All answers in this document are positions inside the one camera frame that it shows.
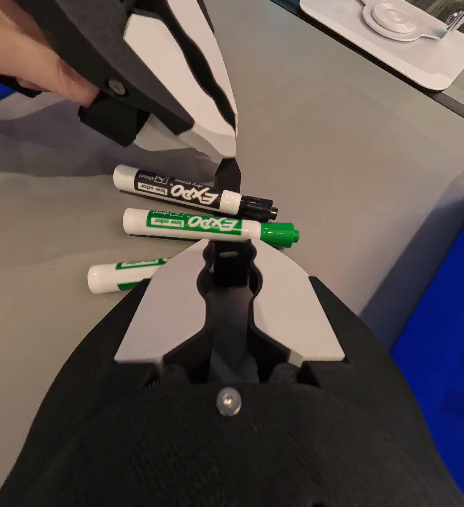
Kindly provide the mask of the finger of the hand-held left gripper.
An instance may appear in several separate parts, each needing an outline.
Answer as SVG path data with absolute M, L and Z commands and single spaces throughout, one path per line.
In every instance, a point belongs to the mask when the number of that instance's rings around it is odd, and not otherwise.
M 165 14 L 189 66 L 204 92 L 237 134 L 238 111 L 223 55 L 203 1 L 165 1 Z
M 235 128 L 225 121 L 214 100 L 198 84 L 165 23 L 133 14 L 123 38 L 193 119 L 191 128 L 174 134 L 169 121 L 162 120 L 161 114 L 155 113 L 154 119 L 148 119 L 140 130 L 135 144 L 150 151 L 193 148 L 210 159 L 233 158 L 236 153 Z

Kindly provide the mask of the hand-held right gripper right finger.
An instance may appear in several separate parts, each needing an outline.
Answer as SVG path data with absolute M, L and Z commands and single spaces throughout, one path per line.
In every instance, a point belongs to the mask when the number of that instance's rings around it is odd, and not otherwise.
M 266 243 L 253 243 L 252 248 L 248 349 L 257 367 L 344 360 L 345 353 L 306 271 Z

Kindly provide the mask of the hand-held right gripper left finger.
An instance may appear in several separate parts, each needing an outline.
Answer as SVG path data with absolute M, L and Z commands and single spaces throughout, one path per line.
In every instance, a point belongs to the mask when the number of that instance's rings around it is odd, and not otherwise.
M 214 247 L 203 239 L 176 255 L 152 277 L 115 354 L 118 364 L 181 366 L 208 375 L 212 354 L 207 308 Z

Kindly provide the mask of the green dry erase marker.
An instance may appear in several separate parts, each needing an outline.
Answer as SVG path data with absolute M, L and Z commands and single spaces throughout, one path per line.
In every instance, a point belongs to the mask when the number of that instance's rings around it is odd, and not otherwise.
M 130 236 L 199 241 L 246 242 L 258 239 L 275 248 L 291 248 L 300 232 L 292 223 L 261 223 L 250 219 L 128 208 L 122 217 Z
M 127 261 L 93 265 L 87 274 L 87 283 L 93 294 L 126 291 L 141 281 L 151 279 L 171 258 L 162 257 L 142 261 Z

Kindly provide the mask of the person's left hand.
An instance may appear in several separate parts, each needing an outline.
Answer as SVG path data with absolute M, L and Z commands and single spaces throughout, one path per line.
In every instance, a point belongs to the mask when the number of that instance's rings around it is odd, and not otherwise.
M 99 93 L 55 53 L 32 16 L 16 1 L 0 1 L 0 75 L 84 107 Z

